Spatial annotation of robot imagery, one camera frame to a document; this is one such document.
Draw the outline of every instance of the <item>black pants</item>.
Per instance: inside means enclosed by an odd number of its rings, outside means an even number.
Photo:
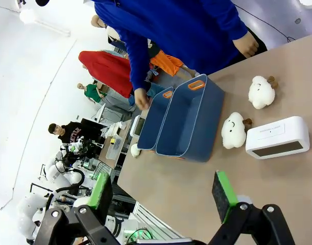
[[[254,32],[251,31],[248,27],[247,27],[247,29],[248,29],[248,31],[252,34],[252,36],[254,37],[254,39],[256,39],[257,43],[259,44],[258,50],[257,50],[257,52],[256,52],[254,55],[258,55],[258,54],[261,54],[261,53],[263,53],[263,52],[266,52],[266,51],[267,51],[267,47],[266,47],[266,45],[264,44],[264,42],[261,41],[261,40],[257,37],[257,35],[254,34]],[[233,58],[233,59],[228,63],[228,65],[226,65],[225,67],[230,66],[230,65],[233,65],[233,64],[235,64],[235,63],[237,63],[237,62],[240,62],[240,61],[243,61],[243,60],[245,60],[245,59],[246,59],[246,57],[245,57],[243,54],[238,53],[238,55],[235,56],[235,58]]]

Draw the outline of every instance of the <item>bolt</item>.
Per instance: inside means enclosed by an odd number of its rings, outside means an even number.
[[[248,208],[248,205],[242,204],[239,208],[241,208],[242,210],[246,210]]]
[[[80,213],[86,213],[86,208],[81,208]]]
[[[274,212],[274,208],[273,207],[268,207],[267,211],[272,213],[272,212]]]
[[[59,212],[58,212],[58,211],[54,211],[54,212],[52,212],[52,216],[53,216],[53,217],[55,217],[55,218],[56,218],[58,215],[59,215]]]

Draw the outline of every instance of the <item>person in blue sweatshirt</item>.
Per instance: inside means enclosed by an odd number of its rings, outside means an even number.
[[[93,0],[104,23],[126,43],[136,105],[150,106],[148,39],[187,67],[211,74],[266,51],[231,0]]]

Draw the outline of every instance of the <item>blue basket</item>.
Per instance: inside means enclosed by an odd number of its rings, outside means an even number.
[[[137,147],[141,150],[156,150],[159,132],[173,94],[173,87],[158,93],[152,100]]]
[[[170,157],[208,161],[223,102],[224,91],[205,74],[178,86],[167,110],[156,152]]]

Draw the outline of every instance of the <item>plush toy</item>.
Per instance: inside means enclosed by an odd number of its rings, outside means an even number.
[[[278,83],[273,76],[270,76],[268,80],[262,76],[255,76],[249,90],[249,101],[254,108],[262,109],[274,101],[277,87]]]
[[[140,149],[137,147],[137,144],[131,146],[131,154],[134,158],[137,158],[140,155]]]
[[[247,134],[246,125],[251,125],[251,119],[243,120],[243,117],[238,112],[233,112],[224,122],[222,128],[223,146],[226,149],[233,147],[238,148],[246,141]]]

